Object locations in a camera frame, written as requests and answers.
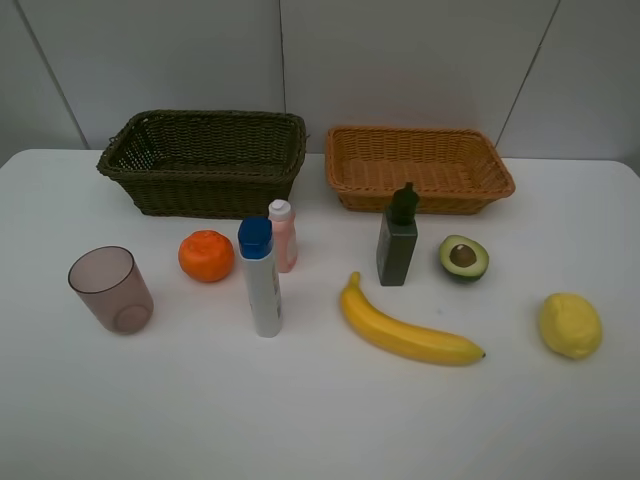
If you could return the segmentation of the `dark green pump bottle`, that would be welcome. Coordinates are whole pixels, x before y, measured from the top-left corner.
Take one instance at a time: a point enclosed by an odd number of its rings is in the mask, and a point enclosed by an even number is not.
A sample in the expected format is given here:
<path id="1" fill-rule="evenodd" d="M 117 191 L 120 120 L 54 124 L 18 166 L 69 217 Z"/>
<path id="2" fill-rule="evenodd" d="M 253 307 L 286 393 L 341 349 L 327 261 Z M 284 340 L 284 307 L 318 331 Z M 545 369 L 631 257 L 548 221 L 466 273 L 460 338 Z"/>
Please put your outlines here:
<path id="1" fill-rule="evenodd" d="M 418 238 L 415 221 L 419 196 L 413 183 L 396 190 L 382 216 L 376 249 L 376 266 L 381 286 L 405 283 Z"/>

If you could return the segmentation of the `halved avocado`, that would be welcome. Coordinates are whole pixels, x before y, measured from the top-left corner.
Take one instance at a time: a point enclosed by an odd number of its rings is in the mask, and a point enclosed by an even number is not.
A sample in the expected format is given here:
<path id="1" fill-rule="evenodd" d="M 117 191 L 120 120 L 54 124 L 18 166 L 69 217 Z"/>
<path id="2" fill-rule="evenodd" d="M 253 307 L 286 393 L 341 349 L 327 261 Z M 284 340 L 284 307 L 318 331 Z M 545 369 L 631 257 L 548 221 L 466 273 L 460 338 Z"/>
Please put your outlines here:
<path id="1" fill-rule="evenodd" d="M 480 243 L 461 235 L 447 236 L 439 246 L 438 256 L 447 275 L 466 283 L 478 281 L 490 262 L 487 250 Z"/>

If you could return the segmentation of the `yellow banana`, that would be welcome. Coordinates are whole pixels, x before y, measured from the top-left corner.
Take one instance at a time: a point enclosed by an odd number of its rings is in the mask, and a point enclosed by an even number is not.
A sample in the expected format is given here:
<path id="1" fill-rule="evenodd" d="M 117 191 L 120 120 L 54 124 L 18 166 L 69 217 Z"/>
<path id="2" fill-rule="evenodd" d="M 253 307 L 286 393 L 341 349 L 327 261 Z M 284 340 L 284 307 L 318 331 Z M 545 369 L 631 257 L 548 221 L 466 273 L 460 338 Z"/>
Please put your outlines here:
<path id="1" fill-rule="evenodd" d="M 468 366 L 486 357 L 482 348 L 465 337 L 408 324 L 381 312 L 362 292 L 360 278 L 359 272 L 350 275 L 339 304 L 346 322 L 370 344 L 394 355 L 443 366 Z"/>

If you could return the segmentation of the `translucent pink plastic cup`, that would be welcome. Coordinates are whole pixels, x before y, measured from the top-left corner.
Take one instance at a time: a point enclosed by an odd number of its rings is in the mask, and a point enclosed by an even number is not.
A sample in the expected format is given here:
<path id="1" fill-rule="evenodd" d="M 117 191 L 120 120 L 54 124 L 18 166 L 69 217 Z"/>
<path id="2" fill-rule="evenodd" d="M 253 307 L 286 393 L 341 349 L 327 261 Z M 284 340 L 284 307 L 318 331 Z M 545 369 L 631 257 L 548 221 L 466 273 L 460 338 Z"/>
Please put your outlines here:
<path id="1" fill-rule="evenodd" d="M 71 289 L 108 331 L 131 335 L 150 321 L 154 302 L 132 253 L 103 246 L 78 258 L 67 275 Z"/>

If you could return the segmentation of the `yellow lemon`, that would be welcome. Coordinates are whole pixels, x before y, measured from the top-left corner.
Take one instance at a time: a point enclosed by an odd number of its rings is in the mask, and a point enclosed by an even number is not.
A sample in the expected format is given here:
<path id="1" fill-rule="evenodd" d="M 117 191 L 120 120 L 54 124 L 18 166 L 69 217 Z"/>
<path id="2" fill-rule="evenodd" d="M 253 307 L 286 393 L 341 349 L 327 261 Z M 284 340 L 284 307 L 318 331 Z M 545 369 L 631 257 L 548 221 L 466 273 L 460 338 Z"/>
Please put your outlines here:
<path id="1" fill-rule="evenodd" d="M 581 360 L 594 354 L 603 340 L 597 310 L 574 293 L 554 293 L 542 303 L 538 330 L 546 346 L 564 357 Z"/>

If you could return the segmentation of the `pink bottle white cap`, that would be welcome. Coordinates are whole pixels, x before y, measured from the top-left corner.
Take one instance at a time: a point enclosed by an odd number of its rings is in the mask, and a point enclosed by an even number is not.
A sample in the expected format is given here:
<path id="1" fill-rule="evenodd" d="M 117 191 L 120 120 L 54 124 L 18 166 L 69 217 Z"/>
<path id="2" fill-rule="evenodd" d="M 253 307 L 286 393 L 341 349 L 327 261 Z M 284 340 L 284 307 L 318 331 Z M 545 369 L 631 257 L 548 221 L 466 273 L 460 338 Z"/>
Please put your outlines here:
<path id="1" fill-rule="evenodd" d="M 294 268 L 298 254 L 295 212 L 287 200 L 276 199 L 270 203 L 268 213 L 272 224 L 277 270 L 279 273 L 288 273 Z"/>

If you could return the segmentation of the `white tube blue cap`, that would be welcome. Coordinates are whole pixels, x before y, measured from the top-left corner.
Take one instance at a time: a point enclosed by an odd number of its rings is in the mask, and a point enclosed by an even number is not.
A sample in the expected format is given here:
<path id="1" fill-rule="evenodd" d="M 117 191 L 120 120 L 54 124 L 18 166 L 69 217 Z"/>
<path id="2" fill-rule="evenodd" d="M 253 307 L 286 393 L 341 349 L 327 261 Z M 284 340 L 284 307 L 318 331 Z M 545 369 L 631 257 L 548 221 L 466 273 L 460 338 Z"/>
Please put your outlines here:
<path id="1" fill-rule="evenodd" d="M 273 338 L 279 334 L 283 320 L 271 221 L 260 216 L 243 219 L 238 245 L 256 333 Z"/>

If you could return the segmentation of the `orange mandarin fruit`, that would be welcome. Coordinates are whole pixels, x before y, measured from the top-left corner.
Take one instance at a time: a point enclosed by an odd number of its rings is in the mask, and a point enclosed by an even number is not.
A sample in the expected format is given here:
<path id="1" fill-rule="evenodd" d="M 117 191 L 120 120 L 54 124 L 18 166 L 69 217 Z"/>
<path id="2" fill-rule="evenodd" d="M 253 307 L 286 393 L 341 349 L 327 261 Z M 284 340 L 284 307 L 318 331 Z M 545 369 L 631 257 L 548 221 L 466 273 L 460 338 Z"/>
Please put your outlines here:
<path id="1" fill-rule="evenodd" d="M 178 262 L 182 271 L 193 280 L 213 283 L 232 272 L 234 248 L 231 241 L 217 231 L 200 230 L 181 242 Z"/>

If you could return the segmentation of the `orange wicker basket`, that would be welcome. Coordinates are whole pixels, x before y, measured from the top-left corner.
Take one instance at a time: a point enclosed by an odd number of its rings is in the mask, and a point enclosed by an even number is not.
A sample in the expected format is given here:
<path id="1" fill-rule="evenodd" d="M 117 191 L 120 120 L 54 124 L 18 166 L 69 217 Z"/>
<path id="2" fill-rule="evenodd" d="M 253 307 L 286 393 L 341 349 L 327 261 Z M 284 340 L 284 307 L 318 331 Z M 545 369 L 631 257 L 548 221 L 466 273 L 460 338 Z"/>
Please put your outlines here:
<path id="1" fill-rule="evenodd" d="M 383 211 L 407 183 L 420 214 L 472 215 L 515 192 L 493 143 L 472 129 L 334 127 L 325 171 L 341 204 L 361 212 Z"/>

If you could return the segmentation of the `dark green wicker basket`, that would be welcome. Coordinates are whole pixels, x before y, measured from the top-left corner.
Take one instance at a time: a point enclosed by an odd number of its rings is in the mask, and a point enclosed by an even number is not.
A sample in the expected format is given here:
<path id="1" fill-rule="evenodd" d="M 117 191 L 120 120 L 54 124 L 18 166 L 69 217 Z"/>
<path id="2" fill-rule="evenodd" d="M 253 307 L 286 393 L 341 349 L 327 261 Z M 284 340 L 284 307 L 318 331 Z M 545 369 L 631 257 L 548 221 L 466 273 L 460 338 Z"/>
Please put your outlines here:
<path id="1" fill-rule="evenodd" d="M 289 197 L 306 139 L 304 120 L 290 113 L 144 111 L 111 138 L 97 169 L 145 215 L 265 216 Z"/>

